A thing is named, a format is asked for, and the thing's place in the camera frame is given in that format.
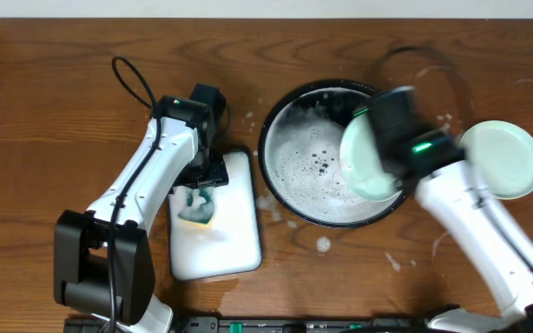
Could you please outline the green yellow sponge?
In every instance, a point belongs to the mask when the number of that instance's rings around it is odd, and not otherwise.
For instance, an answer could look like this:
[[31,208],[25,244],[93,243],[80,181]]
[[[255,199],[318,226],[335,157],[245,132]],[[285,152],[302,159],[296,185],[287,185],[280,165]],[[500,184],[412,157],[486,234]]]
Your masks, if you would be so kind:
[[213,188],[178,188],[179,206],[177,216],[181,220],[207,225],[215,214]]

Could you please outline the mint green plate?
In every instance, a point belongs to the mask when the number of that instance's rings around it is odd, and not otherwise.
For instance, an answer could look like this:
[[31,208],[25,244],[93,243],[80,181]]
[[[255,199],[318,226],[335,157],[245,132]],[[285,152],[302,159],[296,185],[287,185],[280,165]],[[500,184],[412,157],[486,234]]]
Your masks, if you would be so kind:
[[460,145],[499,199],[533,192],[533,137],[524,129],[501,120],[483,121],[463,134]]

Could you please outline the mint plate with red stain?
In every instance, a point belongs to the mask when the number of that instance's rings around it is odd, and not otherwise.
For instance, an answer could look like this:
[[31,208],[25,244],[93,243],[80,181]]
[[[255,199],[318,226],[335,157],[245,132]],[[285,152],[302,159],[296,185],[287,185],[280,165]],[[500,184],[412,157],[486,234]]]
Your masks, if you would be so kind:
[[383,170],[365,110],[358,112],[343,132],[340,164],[343,179],[365,200],[383,202],[399,192],[396,178]]

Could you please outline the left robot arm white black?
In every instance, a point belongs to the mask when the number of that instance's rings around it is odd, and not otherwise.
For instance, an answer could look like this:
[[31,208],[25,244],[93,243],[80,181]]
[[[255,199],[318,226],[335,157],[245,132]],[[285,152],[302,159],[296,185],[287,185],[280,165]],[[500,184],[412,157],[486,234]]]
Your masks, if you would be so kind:
[[169,331],[173,312],[154,294],[148,234],[173,187],[228,183],[211,150],[227,107],[212,90],[153,105],[142,143],[110,188],[85,212],[66,210],[56,221],[57,303],[103,318],[102,332]]

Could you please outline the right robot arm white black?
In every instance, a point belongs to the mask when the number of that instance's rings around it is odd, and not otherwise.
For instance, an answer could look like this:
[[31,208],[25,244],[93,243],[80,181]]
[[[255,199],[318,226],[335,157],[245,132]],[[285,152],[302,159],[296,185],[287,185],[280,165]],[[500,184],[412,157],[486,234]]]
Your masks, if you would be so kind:
[[429,125],[401,125],[377,138],[384,169],[456,240],[490,289],[500,315],[450,310],[434,331],[533,332],[533,242],[451,135]]

